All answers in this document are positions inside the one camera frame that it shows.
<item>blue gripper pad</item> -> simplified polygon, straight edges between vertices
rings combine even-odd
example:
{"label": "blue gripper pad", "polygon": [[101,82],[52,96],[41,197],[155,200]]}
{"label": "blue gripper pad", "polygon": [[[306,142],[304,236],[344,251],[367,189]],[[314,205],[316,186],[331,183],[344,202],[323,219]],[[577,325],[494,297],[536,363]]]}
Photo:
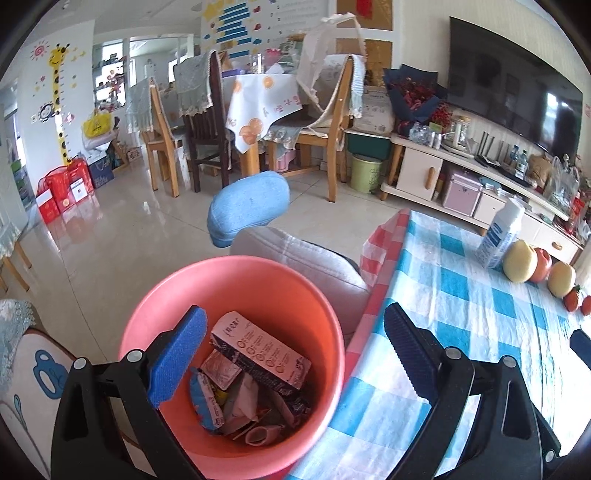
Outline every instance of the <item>blue gripper pad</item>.
{"label": "blue gripper pad", "polygon": [[384,312],[384,331],[396,350],[414,391],[431,405],[437,400],[437,370],[441,344],[431,334],[426,338],[398,303]]}
{"label": "blue gripper pad", "polygon": [[154,408],[159,408],[161,402],[173,397],[206,333],[205,310],[192,306],[174,328],[171,340],[148,372],[148,399]]}

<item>pink storage box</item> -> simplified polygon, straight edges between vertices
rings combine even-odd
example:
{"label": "pink storage box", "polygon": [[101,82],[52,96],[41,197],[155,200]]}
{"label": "pink storage box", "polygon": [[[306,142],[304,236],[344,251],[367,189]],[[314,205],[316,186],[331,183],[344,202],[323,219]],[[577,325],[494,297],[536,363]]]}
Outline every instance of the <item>pink storage box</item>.
{"label": "pink storage box", "polygon": [[442,205],[468,217],[474,214],[482,194],[482,184],[468,172],[450,168]]}

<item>floor tile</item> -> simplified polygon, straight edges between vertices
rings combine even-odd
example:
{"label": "floor tile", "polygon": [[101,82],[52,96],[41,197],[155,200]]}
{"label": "floor tile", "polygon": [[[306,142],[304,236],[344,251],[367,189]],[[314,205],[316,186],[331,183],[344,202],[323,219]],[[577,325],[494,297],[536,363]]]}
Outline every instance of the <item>floor tile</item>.
{"label": "floor tile", "polygon": [[287,213],[271,222],[271,226],[359,262],[363,243],[396,211],[345,194],[331,203],[326,200],[324,187],[314,185],[293,201]]}
{"label": "floor tile", "polygon": [[[230,174],[230,182],[240,178]],[[290,207],[271,223],[299,238],[359,261],[363,243],[398,210],[411,208],[472,228],[441,212],[389,196],[385,202],[338,182],[336,203],[326,200],[326,172],[290,177]],[[134,162],[95,195],[49,226],[22,237],[33,267],[15,265],[31,286],[25,292],[9,272],[5,296],[31,301],[58,342],[93,362],[117,359],[119,341],[139,301],[174,271],[205,258],[227,255],[207,233],[209,205],[222,188],[219,176],[201,175],[201,192],[158,179],[152,191],[141,161]]]}

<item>door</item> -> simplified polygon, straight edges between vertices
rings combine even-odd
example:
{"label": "door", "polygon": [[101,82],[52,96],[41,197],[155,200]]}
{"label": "door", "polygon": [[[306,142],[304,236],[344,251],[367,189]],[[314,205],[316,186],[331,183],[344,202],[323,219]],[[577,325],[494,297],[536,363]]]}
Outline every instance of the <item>door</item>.
{"label": "door", "polygon": [[407,147],[396,188],[431,200],[442,164],[441,158]]}
{"label": "door", "polygon": [[[0,104],[0,112],[3,111],[4,106]],[[5,122],[0,122],[0,222],[2,225],[12,222],[19,231],[23,231],[27,226],[28,216],[8,164],[6,138]]]}

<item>cardboard box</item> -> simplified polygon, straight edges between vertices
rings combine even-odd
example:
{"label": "cardboard box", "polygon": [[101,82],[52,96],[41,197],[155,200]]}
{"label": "cardboard box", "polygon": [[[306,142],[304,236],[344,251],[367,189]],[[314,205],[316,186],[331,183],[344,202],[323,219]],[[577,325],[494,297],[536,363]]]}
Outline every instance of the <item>cardboard box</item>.
{"label": "cardboard box", "polygon": [[242,371],[217,350],[214,350],[201,365],[201,370],[222,390],[227,390]]}
{"label": "cardboard box", "polygon": [[257,382],[288,396],[306,379],[311,362],[238,312],[220,318],[211,332],[213,346]]}

